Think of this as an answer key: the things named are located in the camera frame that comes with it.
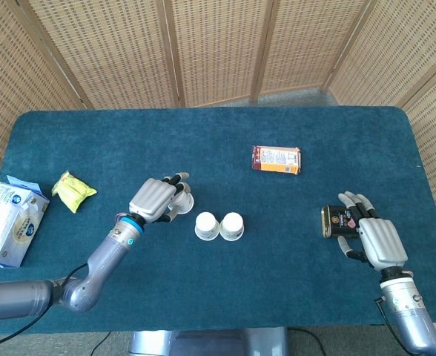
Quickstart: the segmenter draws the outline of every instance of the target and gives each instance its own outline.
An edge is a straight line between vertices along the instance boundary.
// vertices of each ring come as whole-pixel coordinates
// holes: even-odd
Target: blue felt tablecloth
[[[253,145],[298,146],[302,173],[251,170]],[[350,190],[393,220],[406,267],[436,320],[436,210],[411,127],[397,108],[200,108],[22,115],[0,171],[39,182],[61,174],[97,189],[76,214],[54,197],[17,270],[53,279],[86,261],[149,177],[188,171],[196,205],[146,226],[85,314],[56,307],[31,332],[221,329],[381,323],[380,275],[324,240],[320,209]],[[194,235],[201,211],[244,216],[234,242]],[[11,332],[26,320],[0,322]]]

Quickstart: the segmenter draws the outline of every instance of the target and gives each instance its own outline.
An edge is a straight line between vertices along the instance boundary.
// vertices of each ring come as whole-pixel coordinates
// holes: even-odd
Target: yellow snack packet
[[[53,186],[52,197],[59,195],[62,202],[73,212],[76,213],[79,205],[87,197],[96,194],[96,190],[76,178],[66,171],[62,174],[59,181]]]

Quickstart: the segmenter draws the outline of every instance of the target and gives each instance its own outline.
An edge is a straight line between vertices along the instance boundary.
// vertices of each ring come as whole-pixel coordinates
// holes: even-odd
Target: cup
[[[236,241],[245,232],[242,217],[238,213],[226,214],[219,227],[219,233],[227,241]]]
[[[195,235],[204,241],[212,241],[219,234],[219,223],[212,213],[204,211],[196,217]]]
[[[194,206],[194,197],[191,193],[187,193],[186,191],[181,191],[176,195],[174,201],[168,205],[169,209],[173,209],[177,207],[178,214],[187,214]]]

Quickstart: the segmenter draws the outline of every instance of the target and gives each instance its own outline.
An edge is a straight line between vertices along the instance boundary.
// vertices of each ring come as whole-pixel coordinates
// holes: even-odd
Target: small can
[[[357,224],[345,206],[325,205],[322,214],[322,235],[330,237],[358,237]]]

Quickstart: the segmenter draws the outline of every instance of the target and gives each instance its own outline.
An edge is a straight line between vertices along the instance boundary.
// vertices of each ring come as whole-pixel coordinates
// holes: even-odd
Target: cardboard box
[[[251,166],[257,171],[300,173],[300,149],[297,147],[253,146]]]
[[[0,183],[0,267],[21,265],[50,202],[29,185]]]

